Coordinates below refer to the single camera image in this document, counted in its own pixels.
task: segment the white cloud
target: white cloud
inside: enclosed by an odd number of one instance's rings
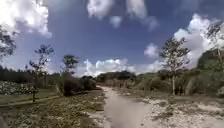
[[[118,28],[122,22],[122,17],[121,16],[112,16],[110,18],[110,23],[115,27]]]
[[[145,19],[148,16],[144,0],[127,0],[127,11],[131,16],[140,19]]]
[[[195,67],[202,54],[214,47],[205,36],[207,32],[206,28],[213,22],[213,20],[194,14],[189,26],[186,29],[179,29],[174,34],[174,37],[177,39],[185,37],[187,40],[185,47],[191,50],[188,54],[188,58],[191,60],[188,65],[189,68]]]
[[[143,24],[148,26],[151,31],[159,27],[159,21],[155,16],[148,16],[144,0],[127,0],[127,11],[131,17],[140,19]]]
[[[98,19],[103,19],[112,6],[114,5],[114,0],[89,0],[87,4],[87,10],[90,17],[97,17]]]
[[[89,0],[87,11],[90,17],[97,17],[102,20],[109,15],[113,6],[116,6],[116,0]],[[148,16],[147,7],[144,0],[126,0],[126,8],[128,14],[132,18],[140,20],[141,23],[148,26],[151,31],[157,28],[160,24],[155,16]],[[113,16],[110,18],[110,23],[115,27],[119,27],[122,22],[122,17]]]
[[[86,60],[84,65],[78,67],[76,75],[97,76],[101,73],[124,70],[134,72],[136,74],[156,72],[162,68],[162,63],[163,62],[157,60],[152,64],[130,65],[128,64],[127,59],[109,59],[105,61],[98,60],[95,64],[93,64],[89,60]]]
[[[8,30],[17,30],[23,23],[29,31],[37,30],[45,36],[48,31],[48,8],[43,0],[0,0],[0,25]]]
[[[150,58],[158,57],[158,46],[154,45],[153,43],[149,44],[144,51],[144,54]]]

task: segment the blue sky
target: blue sky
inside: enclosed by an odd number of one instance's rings
[[[0,24],[20,32],[15,55],[2,63],[24,68],[35,58],[34,49],[50,44],[55,49],[50,71],[59,71],[69,53],[80,59],[77,75],[144,73],[161,68],[158,49],[176,35],[189,39],[194,66],[193,54],[210,48],[199,28],[223,19],[223,6],[223,0],[2,0]],[[15,16],[13,8],[20,14]]]

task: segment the gravel path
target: gravel path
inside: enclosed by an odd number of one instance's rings
[[[106,94],[104,128],[224,128],[223,117],[214,117],[196,113],[185,114],[175,107],[174,115],[167,119],[153,120],[154,116],[165,112],[160,100],[136,102],[120,96],[111,88],[101,87]]]

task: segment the bare tree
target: bare tree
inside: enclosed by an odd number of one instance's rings
[[[44,71],[44,68],[46,67],[46,64],[49,62],[49,57],[54,53],[54,49],[50,45],[41,45],[38,50],[34,51],[36,54],[38,54],[39,58],[37,62],[30,61],[30,66],[32,67],[32,75],[34,77],[34,84],[33,84],[33,102],[35,102],[35,93],[37,91],[38,83],[40,78],[43,76],[43,74],[46,72]]]
[[[175,95],[175,79],[177,77],[177,71],[181,68],[184,68],[184,65],[189,63],[187,54],[190,52],[188,48],[183,48],[183,44],[186,43],[185,39],[182,38],[177,40],[175,38],[169,39],[166,41],[165,45],[160,52],[160,56],[165,58],[166,68],[170,76],[172,77],[172,86],[173,86],[173,95]]]

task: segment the dry grass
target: dry grass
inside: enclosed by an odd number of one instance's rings
[[[36,99],[56,96],[56,92],[50,89],[40,89],[36,94]],[[0,105],[7,105],[15,102],[32,101],[32,94],[27,95],[0,95]]]
[[[84,112],[103,109],[101,90],[73,97],[61,97],[36,104],[0,108],[11,128],[97,128]]]

